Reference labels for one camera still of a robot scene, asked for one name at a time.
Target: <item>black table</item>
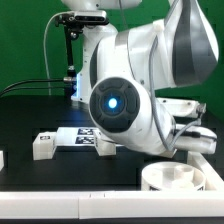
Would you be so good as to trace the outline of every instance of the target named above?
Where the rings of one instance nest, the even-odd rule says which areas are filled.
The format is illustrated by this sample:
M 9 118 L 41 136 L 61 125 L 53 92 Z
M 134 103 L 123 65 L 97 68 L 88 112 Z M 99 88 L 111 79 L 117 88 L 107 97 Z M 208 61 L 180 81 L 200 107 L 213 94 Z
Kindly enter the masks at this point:
M 204 125 L 221 135 L 222 123 L 208 113 Z M 88 111 L 63 96 L 8 96 L 0 98 L 0 150 L 5 167 L 0 191 L 140 190 L 142 169 L 158 161 L 186 162 L 187 153 L 164 159 L 119 148 L 116 156 L 99 157 L 93 147 L 59 147 L 52 160 L 33 161 L 32 142 L 40 132 L 58 127 L 93 127 Z M 224 177 L 222 139 L 215 155 L 205 156 Z M 36 223 L 198 223 L 202 219 L 40 220 Z M 203 219 L 204 223 L 222 218 Z M 21 223 L 35 223 L 34 220 Z

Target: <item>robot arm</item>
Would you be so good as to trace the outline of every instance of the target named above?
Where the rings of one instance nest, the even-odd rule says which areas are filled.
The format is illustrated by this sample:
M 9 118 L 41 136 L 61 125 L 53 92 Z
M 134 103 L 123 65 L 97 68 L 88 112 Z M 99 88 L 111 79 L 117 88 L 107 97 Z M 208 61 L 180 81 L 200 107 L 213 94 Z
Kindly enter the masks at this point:
M 61 0 L 71 10 L 98 10 L 98 9 L 120 9 L 119 0 Z M 132 8 L 138 6 L 142 0 L 122 0 L 122 7 Z
M 80 1 L 64 2 L 72 9 L 86 9 L 87 3 L 96 9 L 97 1 L 85 1 L 82 6 Z M 106 2 L 97 4 L 107 8 Z M 118 1 L 112 2 L 110 7 L 116 8 Z M 214 153 L 216 135 L 194 127 L 200 119 L 176 125 L 155 98 L 155 89 L 203 82 L 218 61 L 217 40 L 197 0 L 169 2 L 171 9 L 164 20 L 111 33 L 94 45 L 97 78 L 87 94 L 90 115 L 103 134 L 132 150 L 155 155 L 174 148 Z M 196 138 L 191 133 L 199 134 Z

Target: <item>green wall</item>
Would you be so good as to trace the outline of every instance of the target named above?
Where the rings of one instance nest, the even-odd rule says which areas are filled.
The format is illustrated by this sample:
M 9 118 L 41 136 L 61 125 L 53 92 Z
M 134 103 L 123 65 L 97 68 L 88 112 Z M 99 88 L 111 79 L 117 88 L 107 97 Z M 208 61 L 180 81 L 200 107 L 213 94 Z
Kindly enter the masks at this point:
M 224 1 L 199 0 L 217 35 L 220 60 L 212 76 L 202 85 L 157 91 L 158 96 L 189 97 L 207 103 L 208 110 L 224 121 Z M 143 0 L 141 6 L 125 11 L 129 27 L 164 18 L 167 0 Z M 0 0 L 0 89 L 20 80 L 46 78 L 43 57 L 43 35 L 48 20 L 67 8 L 60 0 Z M 109 18 L 119 30 L 123 25 L 119 11 L 109 11 Z M 63 28 L 50 27 L 47 51 L 53 78 L 66 74 Z M 82 66 L 81 40 L 74 44 L 75 65 Z M 47 91 L 14 92 L 13 94 L 48 94 Z

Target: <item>white container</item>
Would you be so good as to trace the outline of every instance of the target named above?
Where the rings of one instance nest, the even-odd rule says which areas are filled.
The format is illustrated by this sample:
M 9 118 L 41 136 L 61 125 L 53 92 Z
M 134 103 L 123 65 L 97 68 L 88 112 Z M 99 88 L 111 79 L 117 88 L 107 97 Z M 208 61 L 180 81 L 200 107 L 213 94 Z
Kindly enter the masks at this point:
M 205 189 L 205 175 L 193 166 L 176 162 L 159 162 L 142 170 L 142 191 Z

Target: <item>blue light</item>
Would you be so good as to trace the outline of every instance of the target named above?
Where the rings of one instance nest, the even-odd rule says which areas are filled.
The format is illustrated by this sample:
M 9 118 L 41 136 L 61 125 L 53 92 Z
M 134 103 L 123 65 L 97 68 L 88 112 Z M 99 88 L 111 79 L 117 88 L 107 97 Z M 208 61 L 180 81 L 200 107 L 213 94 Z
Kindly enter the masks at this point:
M 111 98 L 108 102 L 108 106 L 110 109 L 114 109 L 117 106 L 117 100 L 115 98 Z

